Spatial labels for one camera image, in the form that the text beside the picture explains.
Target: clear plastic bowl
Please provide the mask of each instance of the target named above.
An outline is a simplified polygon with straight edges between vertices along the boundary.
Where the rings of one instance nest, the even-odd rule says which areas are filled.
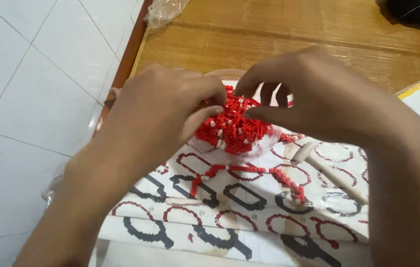
[[[215,70],[207,75],[218,76],[223,84],[228,86],[236,87],[239,79],[243,76],[245,71],[237,70],[237,69],[221,69]],[[271,151],[271,149],[276,145],[279,141],[279,138],[282,134],[282,129],[276,125],[271,125],[272,132],[271,134],[265,134],[261,140],[256,140],[253,142],[253,149],[251,151],[241,153],[238,155],[232,155],[226,153],[224,150],[215,148],[208,142],[198,140],[193,136],[188,144],[193,147],[195,150],[198,151],[199,155],[205,159],[206,161],[210,162],[211,164],[221,164],[221,165],[237,165],[243,164],[246,162],[254,161],[266,153]]]

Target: white plastic tool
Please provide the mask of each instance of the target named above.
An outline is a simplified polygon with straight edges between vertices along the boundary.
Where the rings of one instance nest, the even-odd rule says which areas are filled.
[[[315,144],[312,142],[308,142],[307,144],[303,145],[299,150],[296,151],[296,154],[292,157],[292,160],[295,161],[297,164],[306,161],[312,167],[314,167],[317,171],[324,174],[334,185],[339,187],[342,191],[344,191],[349,197],[353,198],[356,202],[361,205],[368,205],[368,199],[365,198],[358,192],[357,190],[353,189],[349,184],[342,181],[342,179],[338,178],[332,171],[327,168],[325,165],[317,161],[314,157],[311,156],[312,150],[314,150]]]

